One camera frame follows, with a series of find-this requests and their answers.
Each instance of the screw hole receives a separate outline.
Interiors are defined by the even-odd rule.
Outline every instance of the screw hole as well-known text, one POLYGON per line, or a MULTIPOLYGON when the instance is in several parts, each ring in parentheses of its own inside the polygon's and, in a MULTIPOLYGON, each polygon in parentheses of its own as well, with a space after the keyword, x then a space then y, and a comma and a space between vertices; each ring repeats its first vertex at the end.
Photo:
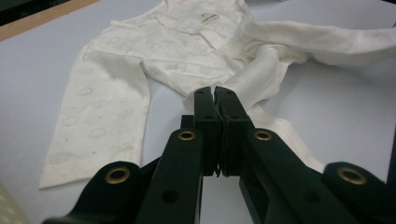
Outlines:
POLYGON ((116 167, 107 172, 105 181, 108 184, 120 184, 127 180, 130 175, 131 172, 125 166, 116 167))
POLYGON ((163 193, 163 202, 165 203, 175 203, 178 200, 178 192, 174 189, 166 190, 163 193))
POLYGON ((254 133, 254 136, 262 141, 268 141, 272 139, 272 135, 265 131, 257 131, 254 133))
POLYGON ((190 141, 195 138, 195 133, 190 131, 185 131, 178 134, 178 138, 184 141, 190 141))
POLYGON ((337 170, 337 174, 346 182, 354 185, 363 185, 367 182, 367 179, 364 175, 352 168, 340 167, 337 170))

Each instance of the embroidered logo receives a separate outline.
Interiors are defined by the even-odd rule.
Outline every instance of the embroidered logo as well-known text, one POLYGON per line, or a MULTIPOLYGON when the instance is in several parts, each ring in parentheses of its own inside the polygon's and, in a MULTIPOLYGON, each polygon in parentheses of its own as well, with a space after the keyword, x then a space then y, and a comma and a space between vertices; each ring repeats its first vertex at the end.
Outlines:
POLYGON ((213 14, 213 13, 204 13, 201 15, 201 24, 203 25, 208 25, 210 22, 213 20, 217 19, 219 17, 218 14, 213 14))

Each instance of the wooden edge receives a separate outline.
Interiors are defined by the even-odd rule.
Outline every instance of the wooden edge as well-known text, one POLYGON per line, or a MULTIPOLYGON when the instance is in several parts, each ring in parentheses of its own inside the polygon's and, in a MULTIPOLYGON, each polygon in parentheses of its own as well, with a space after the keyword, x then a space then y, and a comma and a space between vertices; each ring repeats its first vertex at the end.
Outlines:
POLYGON ((98 1, 99 0, 70 0, 56 7, 51 7, 31 16, 22 18, 18 21, 14 21, 9 24, 0 26, 0 41, 8 39, 14 35, 21 34, 48 21, 52 21, 67 13, 70 13, 98 1))

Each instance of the baby onesie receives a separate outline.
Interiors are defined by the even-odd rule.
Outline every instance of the baby onesie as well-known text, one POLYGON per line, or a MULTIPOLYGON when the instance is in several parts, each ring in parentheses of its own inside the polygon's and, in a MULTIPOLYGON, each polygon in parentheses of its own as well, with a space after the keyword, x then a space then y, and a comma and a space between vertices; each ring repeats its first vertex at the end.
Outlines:
POLYGON ((163 0, 112 21, 79 53, 40 188, 92 177, 113 161, 140 164, 150 76, 186 96, 205 86, 235 91, 258 128, 275 131, 309 167, 323 170, 292 125, 258 106, 292 63, 376 63, 396 55, 396 30, 355 31, 254 21, 243 0, 163 0))

